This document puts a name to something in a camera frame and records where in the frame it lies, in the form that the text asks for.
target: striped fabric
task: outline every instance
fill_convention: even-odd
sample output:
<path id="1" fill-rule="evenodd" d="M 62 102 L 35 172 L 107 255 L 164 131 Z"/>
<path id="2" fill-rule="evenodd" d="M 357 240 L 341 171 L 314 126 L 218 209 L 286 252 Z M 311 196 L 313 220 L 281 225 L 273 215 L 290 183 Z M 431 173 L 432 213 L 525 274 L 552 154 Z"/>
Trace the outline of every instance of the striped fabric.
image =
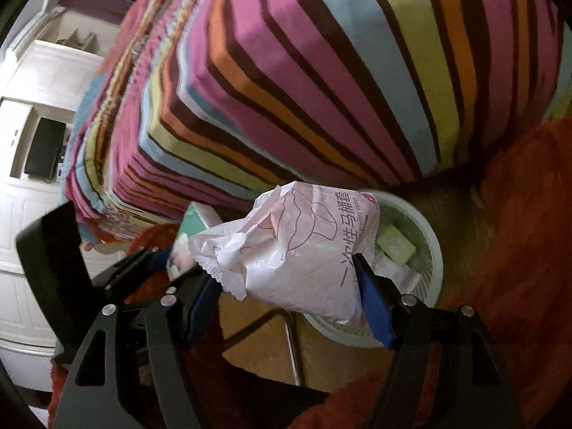
<path id="1" fill-rule="evenodd" d="M 65 193 L 129 240 L 189 201 L 481 158 L 566 114 L 572 32 L 551 0 L 138 0 L 102 71 Z"/>

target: white plastic bag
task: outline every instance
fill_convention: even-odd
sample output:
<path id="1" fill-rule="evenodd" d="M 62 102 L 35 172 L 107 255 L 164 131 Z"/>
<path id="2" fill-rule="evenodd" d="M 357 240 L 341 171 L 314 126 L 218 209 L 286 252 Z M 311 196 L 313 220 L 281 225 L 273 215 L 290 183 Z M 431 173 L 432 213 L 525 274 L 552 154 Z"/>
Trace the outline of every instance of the white plastic bag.
<path id="1" fill-rule="evenodd" d="M 373 260 L 378 224 L 370 194 L 292 182 L 261 195 L 244 219 L 191 236 L 188 247 L 239 300 L 349 323 L 361 314 L 351 255 Z"/>

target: silver rivet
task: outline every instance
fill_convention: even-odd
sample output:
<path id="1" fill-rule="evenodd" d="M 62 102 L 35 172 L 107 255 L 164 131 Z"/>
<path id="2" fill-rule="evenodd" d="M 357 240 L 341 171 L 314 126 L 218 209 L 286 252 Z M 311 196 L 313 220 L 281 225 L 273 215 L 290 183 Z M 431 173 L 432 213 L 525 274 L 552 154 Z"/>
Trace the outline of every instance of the silver rivet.
<path id="1" fill-rule="evenodd" d="M 417 304 L 417 299 L 413 295 L 406 294 L 401 297 L 401 303 L 405 306 L 415 306 Z"/>
<path id="2" fill-rule="evenodd" d="M 173 306 L 177 302 L 177 298 L 175 295 L 165 295 L 161 299 L 161 305 L 163 306 Z"/>
<path id="3" fill-rule="evenodd" d="M 473 317 L 475 316 L 475 309 L 472 306 L 463 305 L 461 306 L 461 313 L 467 317 Z"/>
<path id="4" fill-rule="evenodd" d="M 115 313 L 115 311 L 117 311 L 117 307 L 113 303 L 105 305 L 101 310 L 104 316 L 111 316 L 113 313 Z"/>

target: wooden floor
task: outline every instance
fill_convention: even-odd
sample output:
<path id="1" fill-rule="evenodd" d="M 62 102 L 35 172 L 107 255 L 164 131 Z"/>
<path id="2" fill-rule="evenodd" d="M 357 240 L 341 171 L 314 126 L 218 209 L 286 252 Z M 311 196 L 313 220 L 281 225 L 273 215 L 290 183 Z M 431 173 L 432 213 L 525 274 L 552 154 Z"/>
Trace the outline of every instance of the wooden floor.
<path id="1" fill-rule="evenodd" d="M 471 276 L 490 239 L 482 211 L 471 198 L 471 182 L 463 169 L 441 174 L 393 192 L 410 201 L 427 218 L 441 245 L 443 287 L 438 306 L 446 305 Z M 220 300 L 225 337 L 259 318 L 271 307 L 255 300 L 243 302 L 224 294 Z M 296 315 L 308 387 L 331 392 L 367 372 L 389 365 L 391 352 L 341 345 L 324 337 L 302 315 Z M 259 376 L 294 383 L 284 321 L 274 318 L 226 354 L 236 366 Z"/>

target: metal rod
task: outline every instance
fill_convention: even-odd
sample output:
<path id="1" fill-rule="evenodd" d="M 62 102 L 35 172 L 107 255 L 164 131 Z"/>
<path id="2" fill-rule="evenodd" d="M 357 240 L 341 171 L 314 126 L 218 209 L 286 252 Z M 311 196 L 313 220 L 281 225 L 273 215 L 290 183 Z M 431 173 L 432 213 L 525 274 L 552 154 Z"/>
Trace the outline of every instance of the metal rod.
<path id="1" fill-rule="evenodd" d="M 302 369 L 302 354 L 300 352 L 300 344 L 298 342 L 298 335 L 296 333 L 296 323 L 292 315 L 285 309 L 271 309 L 268 313 L 262 315 L 256 321 L 251 322 L 244 329 L 240 329 L 238 332 L 231 335 L 224 341 L 224 351 L 227 351 L 236 344 L 242 342 L 242 340 L 246 339 L 253 332 L 260 329 L 264 324 L 266 324 L 275 316 L 282 316 L 284 318 L 286 327 L 286 339 L 288 341 L 288 349 L 290 351 L 292 372 L 294 373 L 294 384 L 304 387 L 305 378 L 304 370 Z"/>

